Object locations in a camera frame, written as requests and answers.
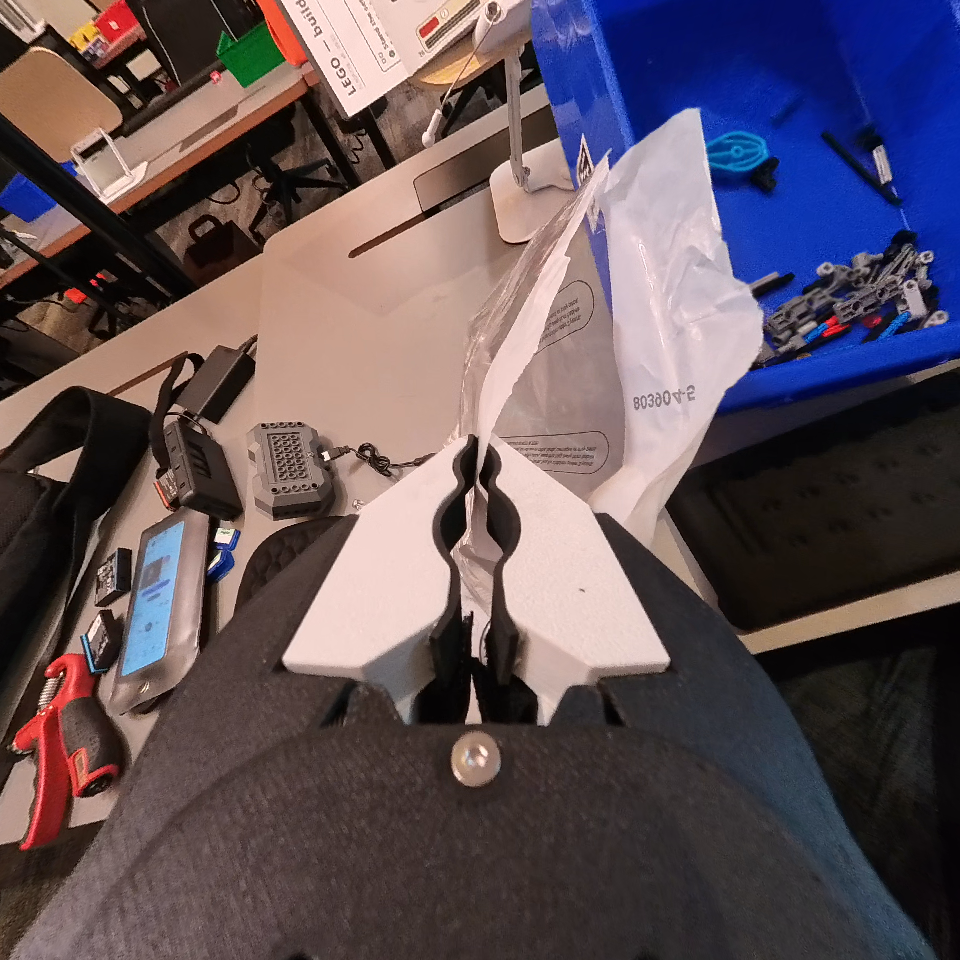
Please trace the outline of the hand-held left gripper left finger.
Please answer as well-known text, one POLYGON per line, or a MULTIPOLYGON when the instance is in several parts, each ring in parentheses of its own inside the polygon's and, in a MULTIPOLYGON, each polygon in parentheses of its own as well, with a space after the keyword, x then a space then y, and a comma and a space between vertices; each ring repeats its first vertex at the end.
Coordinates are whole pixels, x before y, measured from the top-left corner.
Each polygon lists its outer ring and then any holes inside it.
POLYGON ((286 670, 383 688, 408 720, 466 721, 471 623, 452 551, 477 454, 474 436, 450 442, 352 519, 282 655, 286 670))

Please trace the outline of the numbered white plastic bag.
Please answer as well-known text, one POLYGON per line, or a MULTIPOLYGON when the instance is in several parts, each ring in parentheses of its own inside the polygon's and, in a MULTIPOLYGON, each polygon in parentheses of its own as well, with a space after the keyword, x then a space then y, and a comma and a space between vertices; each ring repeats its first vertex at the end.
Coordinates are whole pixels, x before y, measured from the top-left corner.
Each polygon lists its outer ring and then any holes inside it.
POLYGON ((559 511, 546 496, 565 485, 534 466, 536 510, 558 546, 535 547, 538 563, 559 560, 600 576, 625 579, 592 558, 573 519, 627 533, 650 547, 666 501, 686 474, 727 390, 748 371, 762 342, 762 312, 734 276, 723 239, 701 112, 686 109, 631 147, 610 168, 604 157, 522 257, 470 326, 455 437, 479 439, 478 468, 494 449, 530 461, 500 429, 546 331, 548 310, 570 268, 569 249, 582 222, 601 214, 606 230, 613 346, 618 383, 601 389, 623 410, 622 462, 588 497, 567 490, 577 507, 559 511))

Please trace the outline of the blue plastic bin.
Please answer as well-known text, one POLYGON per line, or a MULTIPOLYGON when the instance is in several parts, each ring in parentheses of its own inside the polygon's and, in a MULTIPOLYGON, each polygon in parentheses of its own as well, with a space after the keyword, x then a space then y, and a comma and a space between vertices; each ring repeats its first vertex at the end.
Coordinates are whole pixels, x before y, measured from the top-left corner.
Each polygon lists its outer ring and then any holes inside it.
POLYGON ((574 177, 616 162, 675 114, 703 134, 764 138, 779 159, 766 195, 716 186, 734 273, 793 273, 882 251, 898 230, 934 251, 952 320, 885 342, 846 339, 810 359, 746 374, 721 415, 780 406, 928 370, 958 358, 958 2, 533 2, 534 51, 574 177), (894 207, 821 139, 831 132, 871 174, 883 142, 894 207))

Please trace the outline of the black mesh wrist rest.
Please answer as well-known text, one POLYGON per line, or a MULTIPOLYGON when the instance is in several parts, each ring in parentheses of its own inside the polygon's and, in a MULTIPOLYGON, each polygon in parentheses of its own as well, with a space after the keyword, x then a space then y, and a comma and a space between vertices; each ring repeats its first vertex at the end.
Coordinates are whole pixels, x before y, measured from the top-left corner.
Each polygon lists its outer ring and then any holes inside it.
POLYGON ((301 618, 327 581, 358 516, 328 516, 285 527, 251 554, 234 606, 238 616, 258 597, 284 617, 301 618))

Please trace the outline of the blue memory card case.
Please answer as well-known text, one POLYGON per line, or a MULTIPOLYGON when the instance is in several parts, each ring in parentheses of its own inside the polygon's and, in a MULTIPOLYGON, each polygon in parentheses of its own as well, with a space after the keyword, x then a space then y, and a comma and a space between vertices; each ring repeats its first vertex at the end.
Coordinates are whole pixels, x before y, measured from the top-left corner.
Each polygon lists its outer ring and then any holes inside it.
POLYGON ((234 552, 239 545, 242 531, 234 526, 217 526, 211 539, 211 555, 206 569, 206 582, 210 585, 222 582, 234 569, 234 552))

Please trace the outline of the small black battery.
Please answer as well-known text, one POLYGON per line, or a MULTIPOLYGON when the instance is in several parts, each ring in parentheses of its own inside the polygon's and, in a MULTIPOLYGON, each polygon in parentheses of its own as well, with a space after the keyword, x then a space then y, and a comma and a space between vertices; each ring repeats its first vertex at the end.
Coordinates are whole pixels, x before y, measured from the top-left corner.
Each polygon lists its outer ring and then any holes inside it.
POLYGON ((81 651, 93 676, 107 674, 116 664, 124 639, 122 622, 108 608, 99 609, 80 637, 81 651))
POLYGON ((133 576, 134 552, 130 548, 117 548, 97 569, 94 591, 96 608, 105 609, 127 595, 132 588, 133 576))

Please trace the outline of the red hand grip tool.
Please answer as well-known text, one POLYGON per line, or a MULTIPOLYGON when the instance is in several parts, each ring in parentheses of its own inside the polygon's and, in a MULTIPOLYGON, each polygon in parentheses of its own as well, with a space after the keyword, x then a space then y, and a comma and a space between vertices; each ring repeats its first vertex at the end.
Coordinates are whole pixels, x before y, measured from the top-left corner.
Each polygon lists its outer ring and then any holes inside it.
POLYGON ((18 759, 34 756, 30 822, 23 852, 55 842, 74 800, 109 789, 124 769, 119 734, 97 699, 97 677, 83 654, 67 653, 44 672, 37 711, 11 739, 18 759))

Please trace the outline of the black bag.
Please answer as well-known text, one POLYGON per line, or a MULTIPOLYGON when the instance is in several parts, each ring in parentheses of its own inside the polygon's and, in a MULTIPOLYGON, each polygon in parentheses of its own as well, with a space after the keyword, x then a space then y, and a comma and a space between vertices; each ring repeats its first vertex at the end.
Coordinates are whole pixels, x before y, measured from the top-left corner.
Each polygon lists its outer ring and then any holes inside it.
POLYGON ((190 242, 183 254, 183 269, 203 287, 257 258, 261 247, 235 222, 221 222, 211 214, 189 223, 190 242))

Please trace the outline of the wooden top work table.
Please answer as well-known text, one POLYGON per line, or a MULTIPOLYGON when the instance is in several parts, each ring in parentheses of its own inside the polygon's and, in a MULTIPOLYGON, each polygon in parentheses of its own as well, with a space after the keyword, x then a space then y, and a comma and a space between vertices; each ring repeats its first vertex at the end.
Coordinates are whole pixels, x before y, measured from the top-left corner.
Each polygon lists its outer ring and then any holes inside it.
MULTIPOLYGON (((249 88, 227 73, 219 82, 192 92, 137 132, 118 139, 119 153, 127 165, 134 172, 141 167, 145 172, 134 186, 114 197, 109 208, 126 217, 139 205, 161 196, 193 168, 300 100, 319 80, 308 65, 283 63, 249 88)), ((10 214, 3 226, 12 232, 25 231, 24 242, 50 259, 90 235, 90 229, 61 206, 31 223, 10 214)), ((35 259, 15 250, 12 265, 2 270, 2 290, 38 266, 35 259)))

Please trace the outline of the clear acrylic stand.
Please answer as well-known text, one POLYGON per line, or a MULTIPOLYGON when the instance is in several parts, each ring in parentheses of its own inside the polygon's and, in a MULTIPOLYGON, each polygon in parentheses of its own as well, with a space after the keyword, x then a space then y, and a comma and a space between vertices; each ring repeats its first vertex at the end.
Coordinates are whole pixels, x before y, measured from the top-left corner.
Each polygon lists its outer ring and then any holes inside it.
POLYGON ((147 174, 148 162, 130 166, 119 148, 102 127, 81 138, 70 150, 71 162, 85 178, 94 194, 106 205, 140 186, 147 174))

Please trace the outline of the black toy axle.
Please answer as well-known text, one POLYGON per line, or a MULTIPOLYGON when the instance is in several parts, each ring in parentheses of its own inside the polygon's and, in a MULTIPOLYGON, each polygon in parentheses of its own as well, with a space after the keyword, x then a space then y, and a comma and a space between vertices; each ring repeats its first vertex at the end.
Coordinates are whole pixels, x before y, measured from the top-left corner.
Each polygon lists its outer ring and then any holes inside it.
POLYGON ((822 131, 821 139, 828 149, 831 150, 862 183, 869 186, 870 189, 880 196, 888 205, 900 208, 904 204, 903 199, 894 191, 891 185, 881 182, 879 177, 872 174, 830 131, 822 131))

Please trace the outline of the white instruction sheet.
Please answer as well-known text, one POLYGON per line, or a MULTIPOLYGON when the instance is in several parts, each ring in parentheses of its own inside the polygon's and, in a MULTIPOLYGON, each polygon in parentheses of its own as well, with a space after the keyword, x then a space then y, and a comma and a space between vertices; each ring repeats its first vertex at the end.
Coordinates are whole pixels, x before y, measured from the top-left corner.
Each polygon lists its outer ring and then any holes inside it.
POLYGON ((279 1, 340 113, 353 118, 411 78, 373 1, 279 1))

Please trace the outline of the green plastic bin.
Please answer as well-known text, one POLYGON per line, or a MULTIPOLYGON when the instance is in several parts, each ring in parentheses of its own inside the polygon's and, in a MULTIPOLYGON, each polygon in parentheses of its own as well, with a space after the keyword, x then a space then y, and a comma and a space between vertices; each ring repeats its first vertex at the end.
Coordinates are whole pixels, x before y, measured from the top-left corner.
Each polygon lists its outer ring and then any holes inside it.
POLYGON ((216 72, 230 74, 243 89, 249 89, 286 59, 264 21, 238 39, 222 31, 217 44, 216 72))

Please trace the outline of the beige chair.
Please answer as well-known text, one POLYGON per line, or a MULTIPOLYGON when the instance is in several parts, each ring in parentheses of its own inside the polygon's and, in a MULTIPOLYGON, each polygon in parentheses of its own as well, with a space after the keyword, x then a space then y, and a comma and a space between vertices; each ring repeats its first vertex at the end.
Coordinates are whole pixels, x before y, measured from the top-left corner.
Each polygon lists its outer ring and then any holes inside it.
POLYGON ((113 134, 120 108, 58 54, 30 48, 1 72, 1 114, 54 162, 96 131, 113 134))

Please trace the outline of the red plastic bin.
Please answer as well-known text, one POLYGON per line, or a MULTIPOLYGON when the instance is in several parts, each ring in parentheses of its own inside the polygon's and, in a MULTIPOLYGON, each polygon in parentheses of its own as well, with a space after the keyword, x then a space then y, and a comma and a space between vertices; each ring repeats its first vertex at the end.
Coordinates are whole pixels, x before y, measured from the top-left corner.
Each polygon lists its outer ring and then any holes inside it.
POLYGON ((109 49, 147 39, 146 31, 127 1, 105 2, 92 22, 109 49))

